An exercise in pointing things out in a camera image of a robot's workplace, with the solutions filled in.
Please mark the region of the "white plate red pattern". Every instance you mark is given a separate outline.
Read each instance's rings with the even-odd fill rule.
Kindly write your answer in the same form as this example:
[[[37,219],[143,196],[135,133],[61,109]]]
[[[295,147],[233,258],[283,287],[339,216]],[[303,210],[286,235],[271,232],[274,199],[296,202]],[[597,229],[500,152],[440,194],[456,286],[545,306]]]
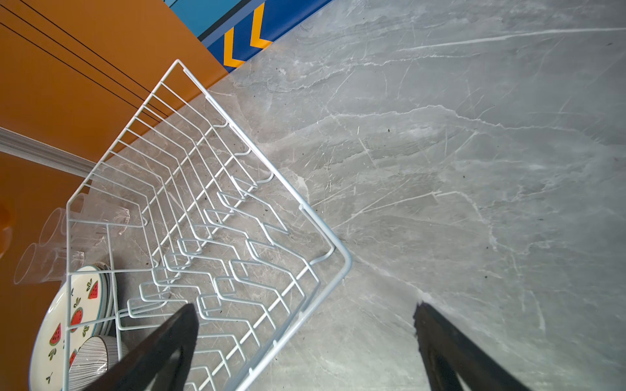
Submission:
[[[98,331],[106,306],[104,271],[85,266],[71,275],[48,308],[34,342],[29,389],[62,390],[65,367]]]

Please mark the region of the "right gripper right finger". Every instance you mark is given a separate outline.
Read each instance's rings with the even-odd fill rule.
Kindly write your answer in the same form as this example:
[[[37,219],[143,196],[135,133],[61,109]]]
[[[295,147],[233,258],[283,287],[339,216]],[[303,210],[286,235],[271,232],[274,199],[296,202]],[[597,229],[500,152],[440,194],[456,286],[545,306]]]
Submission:
[[[419,351],[432,390],[527,390],[427,302],[414,316]]]

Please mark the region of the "orange bowl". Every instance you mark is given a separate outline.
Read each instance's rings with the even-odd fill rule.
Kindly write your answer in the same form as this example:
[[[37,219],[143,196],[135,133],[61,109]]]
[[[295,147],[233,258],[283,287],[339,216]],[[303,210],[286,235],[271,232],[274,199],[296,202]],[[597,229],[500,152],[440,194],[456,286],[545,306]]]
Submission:
[[[11,246],[13,232],[13,216],[8,209],[1,205],[0,207],[0,257],[8,251]]]

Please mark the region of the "clear glass cup front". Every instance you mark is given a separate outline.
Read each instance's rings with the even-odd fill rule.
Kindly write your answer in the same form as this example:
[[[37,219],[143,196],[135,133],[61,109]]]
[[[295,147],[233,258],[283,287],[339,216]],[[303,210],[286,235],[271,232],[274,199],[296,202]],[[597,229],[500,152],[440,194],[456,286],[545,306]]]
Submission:
[[[73,270],[85,265],[85,252],[32,243],[24,251],[14,274],[14,284],[37,284],[60,281],[67,275],[67,256]]]

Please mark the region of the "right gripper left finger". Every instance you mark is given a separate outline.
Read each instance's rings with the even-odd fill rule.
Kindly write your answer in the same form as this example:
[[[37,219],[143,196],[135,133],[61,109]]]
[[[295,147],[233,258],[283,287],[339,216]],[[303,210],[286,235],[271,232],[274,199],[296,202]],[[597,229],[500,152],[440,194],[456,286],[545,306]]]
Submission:
[[[195,306],[182,306],[88,390],[183,390],[197,346]]]

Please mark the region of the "green rimmed white plate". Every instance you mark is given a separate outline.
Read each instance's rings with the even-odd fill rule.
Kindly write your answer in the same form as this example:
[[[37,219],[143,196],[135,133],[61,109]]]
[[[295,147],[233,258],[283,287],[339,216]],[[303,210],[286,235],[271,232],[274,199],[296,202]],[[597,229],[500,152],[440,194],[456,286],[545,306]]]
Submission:
[[[101,270],[109,270],[109,266],[104,262],[96,262],[95,266]],[[104,277],[104,282],[106,286],[106,293],[104,295],[106,298],[106,306],[103,317],[107,318],[111,317],[113,313],[114,291],[112,290],[112,275],[110,273],[104,273],[102,274],[102,276]],[[98,326],[99,328],[96,334],[99,336],[108,336],[112,327],[112,319],[105,320],[99,323]]]

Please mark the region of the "white wire dish rack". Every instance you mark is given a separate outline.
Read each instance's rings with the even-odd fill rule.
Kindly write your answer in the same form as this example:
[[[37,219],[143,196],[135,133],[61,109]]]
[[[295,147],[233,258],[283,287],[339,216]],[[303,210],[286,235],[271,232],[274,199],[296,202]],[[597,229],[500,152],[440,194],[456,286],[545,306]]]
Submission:
[[[195,306],[186,389],[247,390],[352,267],[345,244],[180,60],[80,193],[130,210],[94,248],[112,275],[112,329],[138,345]]]

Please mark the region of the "clear glass cup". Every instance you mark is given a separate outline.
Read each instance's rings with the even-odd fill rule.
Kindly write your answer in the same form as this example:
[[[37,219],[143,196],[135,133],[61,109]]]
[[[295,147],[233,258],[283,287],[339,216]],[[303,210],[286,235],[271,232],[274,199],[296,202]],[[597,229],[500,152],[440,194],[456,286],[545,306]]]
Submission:
[[[73,270],[85,265],[85,252],[32,243],[24,251],[14,274],[14,284],[37,284],[60,281],[67,275],[67,256]]]
[[[42,227],[38,245],[47,249],[89,250],[108,237],[120,236],[130,223],[130,210],[106,200],[80,193],[67,209],[51,212]]]

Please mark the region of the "small white bowl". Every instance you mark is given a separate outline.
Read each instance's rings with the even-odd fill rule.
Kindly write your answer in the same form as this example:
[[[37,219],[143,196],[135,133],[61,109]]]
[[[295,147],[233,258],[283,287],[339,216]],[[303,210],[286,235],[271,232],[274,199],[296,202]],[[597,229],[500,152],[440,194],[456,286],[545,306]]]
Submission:
[[[94,336],[78,350],[71,364],[68,377],[69,390],[84,390],[87,386],[99,379],[106,371],[115,366],[120,357],[129,352],[122,343],[117,346],[117,339],[109,336]]]

